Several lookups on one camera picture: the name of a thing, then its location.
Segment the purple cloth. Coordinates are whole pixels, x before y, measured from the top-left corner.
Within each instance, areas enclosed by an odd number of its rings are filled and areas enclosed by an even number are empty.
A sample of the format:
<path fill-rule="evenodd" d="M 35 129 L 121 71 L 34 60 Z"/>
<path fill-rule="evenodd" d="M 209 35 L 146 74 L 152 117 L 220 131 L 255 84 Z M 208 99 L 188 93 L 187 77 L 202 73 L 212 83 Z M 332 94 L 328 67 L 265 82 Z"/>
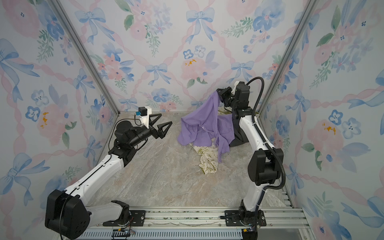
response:
<path fill-rule="evenodd" d="M 178 143 L 182 146 L 193 144 L 198 147 L 218 148 L 218 161 L 230 151 L 235 139 L 234 126 L 230 115 L 219 115 L 221 104 L 219 94 L 213 92 L 198 109 L 181 118 L 181 132 Z"/>

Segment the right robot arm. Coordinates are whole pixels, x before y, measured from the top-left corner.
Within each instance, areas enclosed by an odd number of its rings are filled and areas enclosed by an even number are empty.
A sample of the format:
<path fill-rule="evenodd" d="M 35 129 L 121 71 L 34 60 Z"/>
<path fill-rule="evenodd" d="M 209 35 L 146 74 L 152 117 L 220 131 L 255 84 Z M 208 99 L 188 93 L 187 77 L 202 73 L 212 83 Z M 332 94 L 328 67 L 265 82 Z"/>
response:
<path fill-rule="evenodd" d="M 227 226 L 246 226 L 251 231 L 266 225 L 260 206 L 267 190 L 281 190 L 286 183 L 284 152 L 267 139 L 256 119 L 256 107 L 249 106 L 250 85 L 238 82 L 234 88 L 217 89 L 220 101 L 232 111 L 235 139 L 232 147 L 250 143 L 253 155 L 248 164 L 251 180 L 237 213 L 226 212 Z"/>

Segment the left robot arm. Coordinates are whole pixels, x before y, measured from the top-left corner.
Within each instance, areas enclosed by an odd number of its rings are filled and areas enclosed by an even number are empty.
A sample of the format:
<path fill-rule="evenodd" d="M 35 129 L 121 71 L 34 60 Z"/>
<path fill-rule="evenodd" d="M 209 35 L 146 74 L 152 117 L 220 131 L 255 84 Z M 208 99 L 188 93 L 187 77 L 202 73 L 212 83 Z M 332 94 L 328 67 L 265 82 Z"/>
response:
<path fill-rule="evenodd" d="M 119 200 L 108 204 L 88 205 L 93 195 L 117 172 L 125 168 L 149 138 L 163 139 L 172 122 L 155 126 L 161 114 L 146 115 L 140 126 L 128 120 L 116 123 L 113 147 L 90 172 L 64 190 L 53 190 L 47 197 L 45 227 L 70 240 L 80 237 L 88 228 L 112 222 L 126 228 L 134 217 L 130 206 Z"/>

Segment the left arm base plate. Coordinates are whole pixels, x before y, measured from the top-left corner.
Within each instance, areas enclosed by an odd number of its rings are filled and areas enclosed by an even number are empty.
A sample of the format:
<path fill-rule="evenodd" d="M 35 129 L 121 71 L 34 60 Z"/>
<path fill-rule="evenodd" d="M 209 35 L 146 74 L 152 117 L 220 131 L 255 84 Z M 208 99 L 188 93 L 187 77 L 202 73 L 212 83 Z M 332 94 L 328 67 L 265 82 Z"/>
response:
<path fill-rule="evenodd" d="M 144 210 L 124 211 L 115 221 L 103 223 L 103 227 L 142 227 L 146 218 Z"/>

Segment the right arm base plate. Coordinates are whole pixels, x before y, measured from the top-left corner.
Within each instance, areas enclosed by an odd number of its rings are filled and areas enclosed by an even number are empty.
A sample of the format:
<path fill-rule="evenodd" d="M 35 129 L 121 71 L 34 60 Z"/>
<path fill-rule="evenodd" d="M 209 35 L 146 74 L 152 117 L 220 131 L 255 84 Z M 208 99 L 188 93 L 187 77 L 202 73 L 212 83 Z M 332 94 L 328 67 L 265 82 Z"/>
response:
<path fill-rule="evenodd" d="M 257 215 L 254 212 L 239 211 L 239 210 L 226 210 L 220 219 L 225 220 L 227 227 L 246 227 L 257 228 L 266 227 L 266 217 L 262 210 L 259 210 Z"/>

